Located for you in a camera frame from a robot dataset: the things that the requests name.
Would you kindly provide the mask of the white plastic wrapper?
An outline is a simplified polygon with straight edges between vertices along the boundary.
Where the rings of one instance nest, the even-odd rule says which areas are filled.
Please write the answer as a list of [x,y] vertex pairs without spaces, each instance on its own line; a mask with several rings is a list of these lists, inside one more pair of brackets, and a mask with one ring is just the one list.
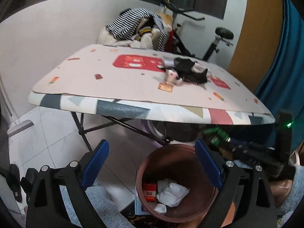
[[156,198],[161,204],[168,207],[177,207],[189,192],[188,188],[170,179],[164,179],[157,183]]

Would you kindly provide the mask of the red cigarette box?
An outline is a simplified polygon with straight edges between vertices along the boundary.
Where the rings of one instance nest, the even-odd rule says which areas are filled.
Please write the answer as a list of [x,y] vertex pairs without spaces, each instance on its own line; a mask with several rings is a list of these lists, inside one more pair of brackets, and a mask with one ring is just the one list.
[[157,194],[157,184],[156,183],[143,183],[142,186],[144,198],[147,202],[155,202]]

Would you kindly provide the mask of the white tissue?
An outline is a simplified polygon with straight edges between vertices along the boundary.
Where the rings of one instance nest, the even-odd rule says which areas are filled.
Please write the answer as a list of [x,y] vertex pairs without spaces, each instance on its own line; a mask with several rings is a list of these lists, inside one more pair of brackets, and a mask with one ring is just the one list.
[[154,211],[161,214],[161,215],[164,215],[167,212],[167,207],[166,207],[166,205],[164,205],[162,203],[158,203],[155,206]]

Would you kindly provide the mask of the black sock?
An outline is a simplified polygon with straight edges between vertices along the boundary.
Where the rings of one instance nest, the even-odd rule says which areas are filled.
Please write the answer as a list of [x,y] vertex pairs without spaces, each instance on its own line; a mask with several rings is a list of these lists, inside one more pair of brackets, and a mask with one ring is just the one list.
[[197,61],[188,58],[168,59],[157,68],[165,72],[165,82],[180,86],[183,82],[205,84],[208,82],[208,69],[202,67]]

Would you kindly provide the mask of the brown round trash bin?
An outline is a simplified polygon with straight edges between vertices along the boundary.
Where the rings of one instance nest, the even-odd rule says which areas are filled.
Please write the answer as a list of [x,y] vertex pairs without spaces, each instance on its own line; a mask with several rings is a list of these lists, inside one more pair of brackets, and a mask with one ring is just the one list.
[[[156,201],[147,201],[145,184],[157,184],[169,179],[190,190],[177,207],[167,208],[165,214],[157,213]],[[205,215],[212,205],[217,189],[213,187],[199,162],[194,147],[173,144],[153,151],[141,164],[136,178],[138,197],[154,217],[171,223],[185,223]]]

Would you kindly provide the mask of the light blue fluffy pants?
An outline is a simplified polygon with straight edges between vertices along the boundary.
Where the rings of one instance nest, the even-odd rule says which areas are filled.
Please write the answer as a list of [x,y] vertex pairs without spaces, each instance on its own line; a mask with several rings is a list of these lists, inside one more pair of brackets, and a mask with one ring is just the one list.
[[[71,222],[74,225],[82,227],[72,206],[70,197],[65,186],[60,186],[62,198],[66,211]],[[117,209],[116,204],[111,200],[109,192],[105,187],[101,186],[97,181],[87,188],[85,193],[88,196],[92,206],[97,212],[99,218],[103,221],[106,227],[134,227]]]

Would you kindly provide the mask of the black slippers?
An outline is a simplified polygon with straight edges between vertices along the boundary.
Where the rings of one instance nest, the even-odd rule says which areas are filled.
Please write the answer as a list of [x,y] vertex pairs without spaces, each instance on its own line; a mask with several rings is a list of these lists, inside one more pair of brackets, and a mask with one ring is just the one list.
[[1,176],[6,179],[7,185],[13,192],[15,200],[19,203],[22,202],[21,189],[23,189],[26,194],[26,203],[28,204],[33,186],[39,174],[38,171],[34,168],[29,168],[26,171],[25,177],[20,178],[19,168],[15,164],[10,164],[9,170],[1,167],[0,173]]

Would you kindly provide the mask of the folding table with patterned mat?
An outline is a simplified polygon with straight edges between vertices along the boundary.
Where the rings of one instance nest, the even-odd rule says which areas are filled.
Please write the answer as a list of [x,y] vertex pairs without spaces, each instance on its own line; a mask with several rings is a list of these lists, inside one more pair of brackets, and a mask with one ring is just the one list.
[[164,82],[158,69],[173,54],[147,49],[88,45],[38,81],[32,105],[73,115],[212,125],[266,125],[275,118],[239,80],[222,67],[200,61],[205,84]]

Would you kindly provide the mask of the blue curtain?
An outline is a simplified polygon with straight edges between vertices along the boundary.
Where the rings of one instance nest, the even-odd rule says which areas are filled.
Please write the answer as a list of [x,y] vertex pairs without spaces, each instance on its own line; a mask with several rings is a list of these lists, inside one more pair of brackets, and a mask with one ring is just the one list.
[[291,0],[283,0],[279,44],[268,72],[256,89],[256,96],[273,115],[290,111],[294,120],[291,150],[303,142],[303,19]]

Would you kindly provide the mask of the wooden door panel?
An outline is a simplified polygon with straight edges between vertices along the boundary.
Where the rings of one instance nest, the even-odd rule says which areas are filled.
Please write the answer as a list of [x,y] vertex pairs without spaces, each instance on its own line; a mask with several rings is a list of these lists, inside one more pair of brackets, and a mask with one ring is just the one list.
[[252,92],[273,63],[282,17],[282,0],[247,0],[243,27],[228,72]]

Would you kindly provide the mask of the striped clothes pile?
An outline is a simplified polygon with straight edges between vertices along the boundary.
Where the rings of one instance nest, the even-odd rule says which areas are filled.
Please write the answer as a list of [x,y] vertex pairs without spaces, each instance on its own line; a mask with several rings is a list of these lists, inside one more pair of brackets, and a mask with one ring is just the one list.
[[164,51],[172,24],[146,8],[127,9],[101,29],[97,44]]

